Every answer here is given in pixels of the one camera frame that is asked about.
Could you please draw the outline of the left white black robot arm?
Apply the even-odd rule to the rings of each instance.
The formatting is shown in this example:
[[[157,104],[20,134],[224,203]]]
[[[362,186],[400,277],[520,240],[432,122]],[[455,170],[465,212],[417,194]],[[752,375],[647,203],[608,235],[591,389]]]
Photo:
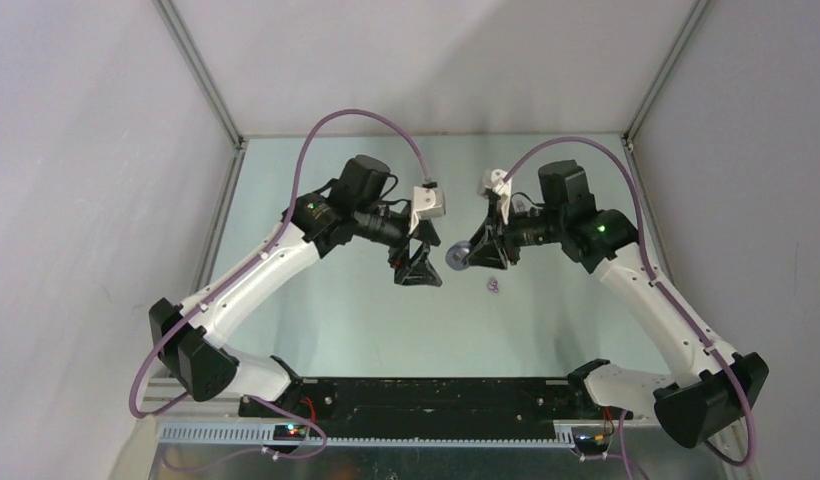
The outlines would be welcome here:
[[[354,238],[383,245],[398,286],[439,287],[429,260],[441,240],[432,224],[445,213],[438,184],[414,188],[395,211],[384,188],[395,176],[366,155],[349,159],[341,174],[298,196],[281,222],[243,260],[179,303],[165,298],[149,310],[157,357],[196,402],[222,393],[256,396],[278,416],[302,403],[293,371],[280,359],[249,358],[229,341],[246,318],[295,275]]]

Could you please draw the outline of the purple earbud charging case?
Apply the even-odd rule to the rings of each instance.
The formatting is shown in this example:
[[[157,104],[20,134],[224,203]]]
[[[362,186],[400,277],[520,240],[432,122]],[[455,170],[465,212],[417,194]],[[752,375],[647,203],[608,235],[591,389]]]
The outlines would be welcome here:
[[[455,271],[463,271],[469,267],[466,257],[470,253],[471,245],[468,241],[453,244],[446,252],[446,264]]]

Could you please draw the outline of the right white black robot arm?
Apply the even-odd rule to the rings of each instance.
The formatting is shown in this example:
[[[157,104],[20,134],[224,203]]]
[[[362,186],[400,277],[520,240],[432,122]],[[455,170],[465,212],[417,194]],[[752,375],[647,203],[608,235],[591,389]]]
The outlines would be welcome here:
[[[629,308],[669,369],[659,375],[591,361],[568,376],[571,411],[592,418],[614,407],[653,418],[686,448],[743,418],[769,373],[761,356],[741,354],[721,339],[656,266],[643,262],[638,229],[622,212],[597,208],[576,161],[549,163],[538,179],[541,203],[518,212],[506,171],[486,171],[479,185],[486,217],[451,259],[464,267],[506,270],[524,247],[560,245]]]

